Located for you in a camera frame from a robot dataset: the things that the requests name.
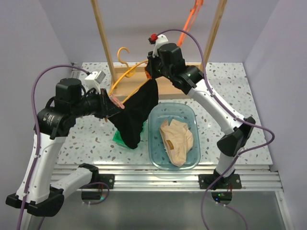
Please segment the black underwear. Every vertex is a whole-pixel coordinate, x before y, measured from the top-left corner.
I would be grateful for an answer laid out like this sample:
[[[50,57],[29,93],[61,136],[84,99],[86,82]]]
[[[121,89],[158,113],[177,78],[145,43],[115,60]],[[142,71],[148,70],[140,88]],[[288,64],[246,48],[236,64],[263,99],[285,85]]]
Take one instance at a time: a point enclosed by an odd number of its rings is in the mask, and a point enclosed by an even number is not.
[[[149,80],[125,103],[122,112],[109,118],[119,131],[120,136],[130,149],[137,148],[141,141],[143,123],[152,109],[158,105],[158,85],[156,80]]]

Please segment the yellow plastic hanger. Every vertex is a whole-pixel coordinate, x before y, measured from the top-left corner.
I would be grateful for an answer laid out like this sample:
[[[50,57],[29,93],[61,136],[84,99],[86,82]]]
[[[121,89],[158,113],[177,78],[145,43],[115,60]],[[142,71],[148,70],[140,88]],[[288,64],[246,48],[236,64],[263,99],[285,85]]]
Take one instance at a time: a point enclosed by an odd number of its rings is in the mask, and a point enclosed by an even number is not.
[[[117,59],[118,61],[121,63],[121,64],[124,64],[126,65],[127,67],[127,70],[119,77],[118,80],[116,80],[116,82],[113,84],[113,86],[111,87],[108,95],[112,95],[113,93],[113,90],[117,87],[117,85],[122,81],[122,79],[124,77],[126,78],[130,78],[132,77],[135,73],[136,73],[136,68],[139,67],[141,64],[147,64],[148,63],[148,60],[144,60],[144,61],[141,61],[141,62],[138,62],[136,63],[133,67],[130,67],[129,64],[126,62],[126,61],[123,61],[121,58],[120,58],[120,53],[122,50],[126,50],[127,53],[129,54],[130,51],[128,48],[126,47],[121,47],[118,52],[117,52]],[[140,84],[136,89],[134,89],[133,92],[131,92],[121,103],[124,104],[132,95],[134,95],[146,82],[149,81],[149,78],[147,78],[147,80],[145,80],[142,84]]]

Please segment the orange plastic hanger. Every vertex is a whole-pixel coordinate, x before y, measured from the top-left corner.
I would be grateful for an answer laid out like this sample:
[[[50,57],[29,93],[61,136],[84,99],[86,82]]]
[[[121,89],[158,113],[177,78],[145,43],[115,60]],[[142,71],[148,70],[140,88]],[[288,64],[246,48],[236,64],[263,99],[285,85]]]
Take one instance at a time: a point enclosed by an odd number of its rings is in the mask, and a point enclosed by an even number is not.
[[[193,6],[192,9],[190,9],[189,16],[188,16],[188,18],[185,22],[184,27],[183,27],[184,31],[188,32],[192,28],[192,26],[193,26],[193,24],[194,24],[194,22],[195,22],[195,20],[198,16],[200,9],[203,6],[203,3],[204,3],[204,0],[195,0],[194,6]],[[183,44],[185,38],[186,38],[186,34],[181,33],[180,37],[178,39],[177,45],[181,46]]]

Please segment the beige underwear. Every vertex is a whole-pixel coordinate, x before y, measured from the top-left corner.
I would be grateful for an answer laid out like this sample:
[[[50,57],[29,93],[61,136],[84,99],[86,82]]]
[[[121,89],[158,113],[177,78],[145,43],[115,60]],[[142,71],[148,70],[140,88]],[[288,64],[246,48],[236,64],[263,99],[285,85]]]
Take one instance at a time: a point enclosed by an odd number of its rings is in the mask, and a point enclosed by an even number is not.
[[[175,119],[169,123],[166,119],[160,125],[160,134],[171,163],[177,167],[183,166],[194,142],[188,124]]]

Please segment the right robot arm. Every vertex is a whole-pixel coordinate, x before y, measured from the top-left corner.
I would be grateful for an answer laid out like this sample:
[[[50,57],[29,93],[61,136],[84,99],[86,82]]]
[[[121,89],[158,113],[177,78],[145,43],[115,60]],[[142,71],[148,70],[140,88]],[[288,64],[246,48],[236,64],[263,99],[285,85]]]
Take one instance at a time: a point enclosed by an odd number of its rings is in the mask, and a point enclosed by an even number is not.
[[[186,65],[181,48],[175,43],[154,42],[154,49],[147,58],[145,71],[148,76],[167,78],[175,88],[197,101],[220,126],[224,136],[217,142],[219,162],[204,182],[213,190],[225,188],[234,175],[233,161],[251,136],[255,119],[245,118],[233,109],[204,80],[204,73],[198,67]]]

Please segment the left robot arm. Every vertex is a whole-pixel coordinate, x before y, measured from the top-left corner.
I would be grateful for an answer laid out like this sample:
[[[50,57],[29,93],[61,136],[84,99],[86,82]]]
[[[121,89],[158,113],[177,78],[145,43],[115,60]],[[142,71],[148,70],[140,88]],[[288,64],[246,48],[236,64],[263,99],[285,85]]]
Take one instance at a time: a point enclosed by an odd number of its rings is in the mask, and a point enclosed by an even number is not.
[[[106,89],[91,88],[85,92],[79,79],[61,79],[56,85],[56,95],[49,99],[44,109],[37,113],[40,133],[35,133],[31,159],[24,180],[15,194],[6,198],[6,204],[25,208],[36,217],[53,217],[64,200],[82,187],[95,188],[102,181],[98,168],[82,163],[77,170],[51,182],[59,152],[70,129],[79,117],[93,115],[109,118],[120,112],[112,103]]]

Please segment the wooden hanger rack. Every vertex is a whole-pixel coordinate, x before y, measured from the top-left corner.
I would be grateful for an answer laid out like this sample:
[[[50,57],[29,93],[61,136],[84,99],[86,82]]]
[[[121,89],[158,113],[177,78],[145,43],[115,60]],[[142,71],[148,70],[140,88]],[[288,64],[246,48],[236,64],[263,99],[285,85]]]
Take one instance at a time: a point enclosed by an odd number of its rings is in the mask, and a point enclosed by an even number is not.
[[[205,70],[207,62],[209,60],[209,57],[210,57],[210,54],[211,54],[211,51],[212,51],[212,47],[214,45],[214,41],[215,41],[219,26],[220,26],[220,21],[221,21],[221,18],[223,16],[226,4],[227,4],[227,1],[220,0],[219,3],[218,3],[218,6],[216,8],[214,20],[213,20],[213,23],[211,25],[210,34],[209,34],[209,37],[207,39],[206,47],[205,47],[205,50],[204,50],[204,53],[203,53],[203,56],[202,56],[202,61],[201,61],[201,64],[200,64],[200,68],[202,70]],[[94,12],[96,24],[97,24],[98,31],[99,31],[99,34],[100,34],[100,38],[101,38],[101,41],[102,41],[105,56],[106,56],[106,59],[107,59],[107,63],[108,63],[108,66],[109,66],[109,70],[110,70],[110,73],[111,73],[111,79],[114,80],[115,77],[117,76],[117,74],[116,74],[116,71],[115,71],[115,68],[114,68],[114,65],[113,65],[112,56],[111,56],[111,53],[110,53],[110,50],[109,50],[107,35],[106,35],[104,24],[103,24],[103,19],[102,19],[102,15],[101,15],[101,12],[100,12],[99,3],[98,3],[97,0],[92,0],[91,5],[92,5],[93,12]],[[135,64],[135,66],[128,68],[128,70],[126,72],[124,72],[122,74],[122,76],[120,78],[118,78],[118,80],[116,82],[113,83],[109,93],[113,92],[113,90],[116,88],[118,83],[127,74],[129,74],[131,71],[135,70],[137,67],[139,67],[141,64],[144,64],[144,63],[150,64],[150,67],[148,69],[151,70],[151,73],[156,71],[157,73],[159,73],[160,77],[163,76],[163,74],[165,73],[164,70],[160,71],[160,70],[157,69],[158,67],[162,66],[161,64],[154,64],[152,61],[148,61],[148,60],[139,62],[139,63]]]

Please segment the green plastic bin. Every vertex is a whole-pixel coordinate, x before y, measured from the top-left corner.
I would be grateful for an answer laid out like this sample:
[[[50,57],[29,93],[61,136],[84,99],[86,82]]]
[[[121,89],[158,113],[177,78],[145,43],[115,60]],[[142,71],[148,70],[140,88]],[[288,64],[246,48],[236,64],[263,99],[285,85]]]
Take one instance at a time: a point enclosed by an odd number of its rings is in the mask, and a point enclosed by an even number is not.
[[[142,125],[142,130],[141,130],[141,133],[140,135],[142,135],[142,133],[144,132],[144,129],[145,129],[145,125],[146,125],[146,121],[143,122],[143,125]],[[127,148],[127,149],[130,149],[130,147],[128,147],[125,142],[123,141],[121,135],[120,135],[120,132],[118,130],[116,130],[114,136],[113,136],[113,139],[112,139],[117,145],[121,146],[121,147],[124,147],[124,148]]]

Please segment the clear blue plastic container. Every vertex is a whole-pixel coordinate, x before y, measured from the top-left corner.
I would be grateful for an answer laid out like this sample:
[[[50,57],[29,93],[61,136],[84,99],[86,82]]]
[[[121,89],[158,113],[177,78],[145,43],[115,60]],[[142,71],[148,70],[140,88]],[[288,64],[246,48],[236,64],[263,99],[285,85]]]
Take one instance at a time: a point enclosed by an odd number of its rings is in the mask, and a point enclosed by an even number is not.
[[[201,158],[196,116],[181,103],[159,103],[148,117],[148,151],[161,170],[189,170]]]

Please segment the aluminium rail frame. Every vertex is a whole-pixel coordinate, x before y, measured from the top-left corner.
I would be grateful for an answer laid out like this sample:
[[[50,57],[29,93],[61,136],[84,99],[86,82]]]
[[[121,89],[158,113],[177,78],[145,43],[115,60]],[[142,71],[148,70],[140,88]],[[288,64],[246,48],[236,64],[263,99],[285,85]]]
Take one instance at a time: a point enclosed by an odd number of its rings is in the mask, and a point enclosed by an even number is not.
[[[257,123],[259,116],[252,93],[241,63],[213,63],[216,70],[209,70],[209,78],[221,94],[240,112],[252,115]],[[108,121],[93,116],[77,119],[76,125],[66,139],[52,166],[51,182],[64,179],[82,163],[95,165],[101,174],[114,174],[116,191],[198,191],[199,174],[212,174],[220,159],[216,142],[222,136],[218,124],[200,105],[191,99],[162,100],[185,104],[196,115],[201,159],[199,164],[184,171],[167,171],[156,168],[148,154],[148,125],[142,134],[140,145],[135,150],[119,146],[112,138],[115,127]],[[278,172],[272,172],[269,166],[272,159],[268,147],[263,147],[241,155],[236,163],[236,172],[240,174],[242,189],[238,191],[282,191],[283,186]]]

